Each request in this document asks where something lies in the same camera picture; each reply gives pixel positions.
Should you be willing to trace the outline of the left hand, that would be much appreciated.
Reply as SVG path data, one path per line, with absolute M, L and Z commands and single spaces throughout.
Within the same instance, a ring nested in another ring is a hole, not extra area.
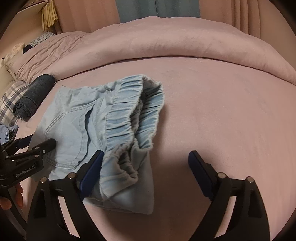
M 15 185 L 15 189 L 16 189 L 15 202 L 19 208 L 23 208 L 23 196 L 22 196 L 23 188 L 20 185 L 20 183 Z M 3 210 L 9 210 L 12 207 L 12 202 L 6 197 L 1 196 L 0 201 L 1 201 L 1 208 Z

